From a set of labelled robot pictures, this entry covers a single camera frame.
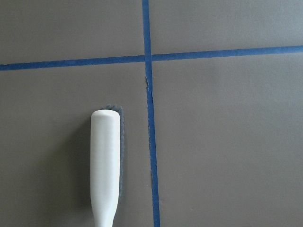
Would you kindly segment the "cream hand brush black bristles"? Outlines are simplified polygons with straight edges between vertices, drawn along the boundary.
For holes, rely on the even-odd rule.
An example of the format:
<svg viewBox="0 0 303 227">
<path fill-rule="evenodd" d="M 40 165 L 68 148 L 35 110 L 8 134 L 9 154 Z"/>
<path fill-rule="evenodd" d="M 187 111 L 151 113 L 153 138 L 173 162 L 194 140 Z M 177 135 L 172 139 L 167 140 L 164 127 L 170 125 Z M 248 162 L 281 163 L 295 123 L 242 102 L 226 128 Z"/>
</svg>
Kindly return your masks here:
<svg viewBox="0 0 303 227">
<path fill-rule="evenodd" d="M 96 227 L 113 226 L 121 184 L 124 113 L 107 105 L 91 115 L 90 198 Z"/>
</svg>

